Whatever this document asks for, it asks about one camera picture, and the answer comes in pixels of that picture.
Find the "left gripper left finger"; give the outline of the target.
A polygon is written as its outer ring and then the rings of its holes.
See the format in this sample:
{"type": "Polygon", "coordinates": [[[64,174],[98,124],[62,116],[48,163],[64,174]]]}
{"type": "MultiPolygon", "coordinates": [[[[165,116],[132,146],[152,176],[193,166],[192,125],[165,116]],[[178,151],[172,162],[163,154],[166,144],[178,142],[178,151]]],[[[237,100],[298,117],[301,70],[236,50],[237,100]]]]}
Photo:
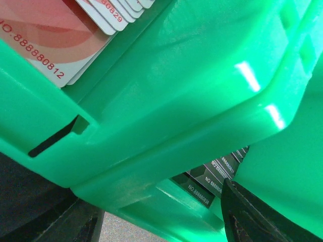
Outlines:
{"type": "Polygon", "coordinates": [[[62,202],[32,221],[29,241],[99,241],[104,211],[81,199],[62,202]]]}

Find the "red white credit card stack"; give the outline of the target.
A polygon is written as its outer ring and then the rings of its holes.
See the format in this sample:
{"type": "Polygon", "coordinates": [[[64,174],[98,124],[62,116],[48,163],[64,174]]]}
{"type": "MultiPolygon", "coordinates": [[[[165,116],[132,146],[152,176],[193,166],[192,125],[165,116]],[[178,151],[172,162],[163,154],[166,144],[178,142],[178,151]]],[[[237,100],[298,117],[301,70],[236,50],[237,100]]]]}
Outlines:
{"type": "Polygon", "coordinates": [[[1,40],[56,86],[77,81],[153,1],[1,1],[1,40]]]}

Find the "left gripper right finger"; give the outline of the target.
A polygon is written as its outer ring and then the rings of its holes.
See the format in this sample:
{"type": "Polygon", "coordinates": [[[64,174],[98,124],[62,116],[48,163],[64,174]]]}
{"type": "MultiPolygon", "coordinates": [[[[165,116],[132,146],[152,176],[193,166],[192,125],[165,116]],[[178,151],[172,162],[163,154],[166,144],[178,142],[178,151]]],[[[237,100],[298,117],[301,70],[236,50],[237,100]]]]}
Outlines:
{"type": "Polygon", "coordinates": [[[320,241],[228,178],[222,188],[221,209],[228,241],[320,241]]]}

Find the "black credit card stack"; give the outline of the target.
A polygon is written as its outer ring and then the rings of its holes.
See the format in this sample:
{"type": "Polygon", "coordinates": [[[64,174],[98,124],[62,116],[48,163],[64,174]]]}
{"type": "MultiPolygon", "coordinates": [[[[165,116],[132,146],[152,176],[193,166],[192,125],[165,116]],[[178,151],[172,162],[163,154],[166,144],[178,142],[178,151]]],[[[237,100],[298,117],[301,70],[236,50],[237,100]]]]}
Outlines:
{"type": "Polygon", "coordinates": [[[225,179],[232,180],[249,151],[249,146],[216,158],[208,163],[172,177],[172,181],[209,208],[222,195],[225,179]]]}

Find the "green bin with black cards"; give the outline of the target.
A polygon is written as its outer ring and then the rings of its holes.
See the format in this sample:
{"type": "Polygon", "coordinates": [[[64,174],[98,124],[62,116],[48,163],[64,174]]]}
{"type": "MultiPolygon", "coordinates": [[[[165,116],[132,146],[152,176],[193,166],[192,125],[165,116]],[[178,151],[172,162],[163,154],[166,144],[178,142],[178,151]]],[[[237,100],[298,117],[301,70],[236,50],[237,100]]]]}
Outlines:
{"type": "MultiPolygon", "coordinates": [[[[249,146],[237,182],[283,216],[322,239],[322,53],[291,123],[249,146]]],[[[141,184],[118,166],[73,191],[82,199],[172,241],[226,241],[221,197],[209,208],[172,181],[141,184]]]]}

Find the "green bin with red cards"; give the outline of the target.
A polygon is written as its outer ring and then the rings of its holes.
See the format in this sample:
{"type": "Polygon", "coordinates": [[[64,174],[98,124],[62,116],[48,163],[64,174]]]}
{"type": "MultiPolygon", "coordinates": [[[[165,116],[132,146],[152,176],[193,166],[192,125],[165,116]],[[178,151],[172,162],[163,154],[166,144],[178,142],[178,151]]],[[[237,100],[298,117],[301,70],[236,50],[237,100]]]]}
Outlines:
{"type": "Polygon", "coordinates": [[[322,1],[156,1],[69,87],[1,40],[1,153],[62,186],[143,183],[269,137],[322,53],[322,1]]]}

